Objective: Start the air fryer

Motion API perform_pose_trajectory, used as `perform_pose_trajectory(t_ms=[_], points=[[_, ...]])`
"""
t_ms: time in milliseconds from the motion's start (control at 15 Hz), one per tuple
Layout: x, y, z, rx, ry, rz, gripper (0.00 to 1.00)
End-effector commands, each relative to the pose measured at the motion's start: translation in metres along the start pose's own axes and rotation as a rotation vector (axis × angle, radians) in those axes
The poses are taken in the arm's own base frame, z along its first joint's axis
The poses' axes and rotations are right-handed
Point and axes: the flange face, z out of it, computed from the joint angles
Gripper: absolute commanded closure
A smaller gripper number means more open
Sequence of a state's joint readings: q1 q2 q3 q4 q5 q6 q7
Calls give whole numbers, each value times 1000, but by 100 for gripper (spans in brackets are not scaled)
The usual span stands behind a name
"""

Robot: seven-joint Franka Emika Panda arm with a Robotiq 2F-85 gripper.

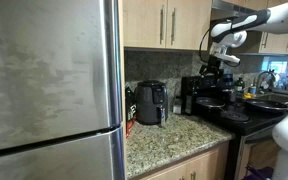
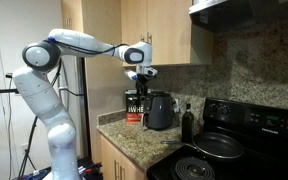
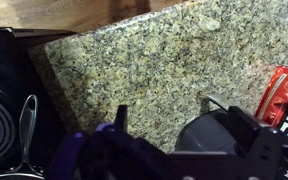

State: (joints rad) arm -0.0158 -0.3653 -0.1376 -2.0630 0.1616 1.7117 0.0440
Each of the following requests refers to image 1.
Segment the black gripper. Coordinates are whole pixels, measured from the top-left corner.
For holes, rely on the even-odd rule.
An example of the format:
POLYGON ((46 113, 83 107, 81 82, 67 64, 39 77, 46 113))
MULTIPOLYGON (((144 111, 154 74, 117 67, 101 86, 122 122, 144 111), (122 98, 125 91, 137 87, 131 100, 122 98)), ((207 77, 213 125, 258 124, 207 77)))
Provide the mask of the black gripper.
POLYGON ((211 55, 207 61, 207 64, 201 66, 199 73, 203 76, 213 74, 216 77, 220 77, 223 74, 223 70, 220 68, 220 65, 220 59, 211 55))

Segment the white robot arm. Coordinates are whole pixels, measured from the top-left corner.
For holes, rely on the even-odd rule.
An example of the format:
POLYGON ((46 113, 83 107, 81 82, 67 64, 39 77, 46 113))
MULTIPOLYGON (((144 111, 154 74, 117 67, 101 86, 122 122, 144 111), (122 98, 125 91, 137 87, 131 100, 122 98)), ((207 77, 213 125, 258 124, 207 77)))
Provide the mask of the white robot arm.
MULTIPOLYGON (((217 23, 210 30, 210 58, 239 63, 239 58, 227 55, 226 52, 229 47, 241 46, 247 38, 248 31, 287 34, 288 2, 217 23)), ((281 150, 271 180, 288 180, 288 115, 274 126, 272 136, 281 150)))

